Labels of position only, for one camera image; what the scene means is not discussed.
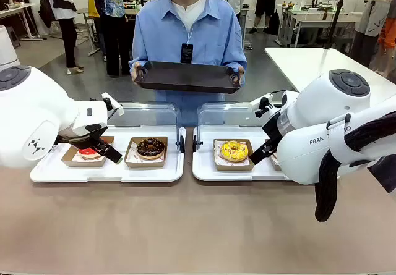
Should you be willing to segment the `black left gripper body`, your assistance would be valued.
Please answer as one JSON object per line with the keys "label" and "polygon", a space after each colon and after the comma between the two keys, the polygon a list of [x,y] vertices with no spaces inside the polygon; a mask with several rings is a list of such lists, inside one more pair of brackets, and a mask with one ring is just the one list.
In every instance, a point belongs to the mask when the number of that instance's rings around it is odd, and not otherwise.
{"label": "black left gripper body", "polygon": [[71,124],[64,130],[60,130],[56,137],[56,144],[68,143],[74,147],[101,147],[105,141],[101,138],[108,129],[106,125],[91,124],[73,129]]}

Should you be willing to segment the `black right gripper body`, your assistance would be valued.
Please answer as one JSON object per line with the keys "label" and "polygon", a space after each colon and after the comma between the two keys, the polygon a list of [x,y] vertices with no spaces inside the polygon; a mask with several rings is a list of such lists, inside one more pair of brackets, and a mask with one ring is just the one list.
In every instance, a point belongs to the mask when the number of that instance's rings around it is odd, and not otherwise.
{"label": "black right gripper body", "polygon": [[266,144],[277,145],[280,140],[293,130],[293,126],[288,118],[287,110],[279,110],[271,115],[269,120],[262,127],[269,137]]}

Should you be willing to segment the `person's left hand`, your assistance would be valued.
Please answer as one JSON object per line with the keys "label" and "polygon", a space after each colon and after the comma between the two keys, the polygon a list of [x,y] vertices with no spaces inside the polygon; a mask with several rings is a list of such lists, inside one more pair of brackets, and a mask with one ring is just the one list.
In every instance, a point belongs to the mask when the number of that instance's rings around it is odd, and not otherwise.
{"label": "person's left hand", "polygon": [[244,83],[244,68],[239,66],[238,73],[235,73],[232,78],[233,84],[241,87]]}

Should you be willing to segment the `person's right hand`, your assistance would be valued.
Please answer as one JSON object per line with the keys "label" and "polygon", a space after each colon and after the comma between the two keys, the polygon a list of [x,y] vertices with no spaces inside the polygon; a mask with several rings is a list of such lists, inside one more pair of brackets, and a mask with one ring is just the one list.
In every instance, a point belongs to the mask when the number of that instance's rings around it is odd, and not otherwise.
{"label": "person's right hand", "polygon": [[137,61],[137,62],[134,62],[132,64],[132,66],[131,66],[131,79],[132,79],[134,85],[138,86],[138,84],[136,83],[136,78],[138,77],[139,69],[141,67],[143,67],[144,65],[145,65],[145,61]]}

